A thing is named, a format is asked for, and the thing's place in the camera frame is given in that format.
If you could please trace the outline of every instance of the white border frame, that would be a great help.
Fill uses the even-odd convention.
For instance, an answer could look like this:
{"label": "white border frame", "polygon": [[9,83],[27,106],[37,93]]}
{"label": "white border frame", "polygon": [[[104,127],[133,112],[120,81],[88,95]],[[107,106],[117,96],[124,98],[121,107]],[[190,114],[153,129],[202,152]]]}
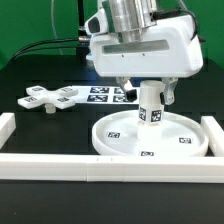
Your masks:
{"label": "white border frame", "polygon": [[[213,117],[202,127],[216,156],[223,156],[224,133]],[[15,130],[15,116],[0,116],[0,144]],[[224,158],[142,158],[0,153],[0,179],[53,181],[224,183]]]}

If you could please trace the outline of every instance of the white circular tray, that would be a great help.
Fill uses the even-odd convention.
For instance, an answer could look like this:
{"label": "white circular tray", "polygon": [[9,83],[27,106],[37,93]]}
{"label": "white circular tray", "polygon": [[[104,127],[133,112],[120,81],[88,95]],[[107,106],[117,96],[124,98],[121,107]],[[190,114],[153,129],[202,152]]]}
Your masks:
{"label": "white circular tray", "polygon": [[138,120],[137,110],[102,118],[92,130],[94,148],[101,155],[120,156],[189,157],[207,152],[208,139],[193,120],[165,112],[159,139],[149,133],[147,141],[137,138]]}

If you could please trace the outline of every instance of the green wall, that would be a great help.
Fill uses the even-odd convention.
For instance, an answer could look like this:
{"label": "green wall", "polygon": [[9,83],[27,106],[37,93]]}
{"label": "green wall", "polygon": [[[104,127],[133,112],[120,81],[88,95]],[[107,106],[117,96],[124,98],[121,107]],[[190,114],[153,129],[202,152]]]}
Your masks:
{"label": "green wall", "polygon": [[[83,0],[85,18],[97,9],[96,0]],[[53,39],[51,0],[1,0],[0,9],[0,67],[21,47],[40,40]],[[224,68],[224,14],[223,0],[185,0],[196,14],[200,35],[207,39],[202,45],[204,57]],[[160,0],[163,9],[177,6],[176,0]],[[55,0],[55,26],[59,38],[77,37],[77,0]],[[45,53],[60,54],[58,50]],[[73,50],[63,50],[74,54]]]}
{"label": "green wall", "polygon": [[[0,68],[23,46],[54,39],[51,2],[51,0],[0,0]],[[77,37],[77,1],[55,0],[54,9],[58,38]],[[45,53],[59,54],[60,52],[51,50]],[[74,50],[63,50],[63,54],[74,53]]]}

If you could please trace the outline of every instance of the white cross-shaped object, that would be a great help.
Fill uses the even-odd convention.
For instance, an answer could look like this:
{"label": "white cross-shaped object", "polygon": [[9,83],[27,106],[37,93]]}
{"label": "white cross-shaped object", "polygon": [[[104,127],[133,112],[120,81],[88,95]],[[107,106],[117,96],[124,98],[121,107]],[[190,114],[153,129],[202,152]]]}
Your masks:
{"label": "white cross-shaped object", "polygon": [[31,109],[45,104],[47,113],[55,113],[56,107],[65,109],[75,105],[72,96],[78,94],[78,89],[73,86],[63,87],[55,91],[48,91],[42,86],[33,86],[26,89],[28,97],[18,99],[18,104]]}

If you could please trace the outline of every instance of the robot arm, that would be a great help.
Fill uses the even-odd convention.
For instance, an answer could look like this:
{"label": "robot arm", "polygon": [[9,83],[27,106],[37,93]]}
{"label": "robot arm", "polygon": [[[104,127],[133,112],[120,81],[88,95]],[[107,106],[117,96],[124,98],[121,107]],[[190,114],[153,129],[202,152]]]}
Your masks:
{"label": "robot arm", "polygon": [[116,77],[125,93],[132,91],[129,77],[162,78],[165,103],[173,103],[178,78],[203,65],[195,21],[192,15],[177,16],[183,11],[166,18],[171,13],[158,12],[155,0],[103,1],[85,24],[98,74]]}

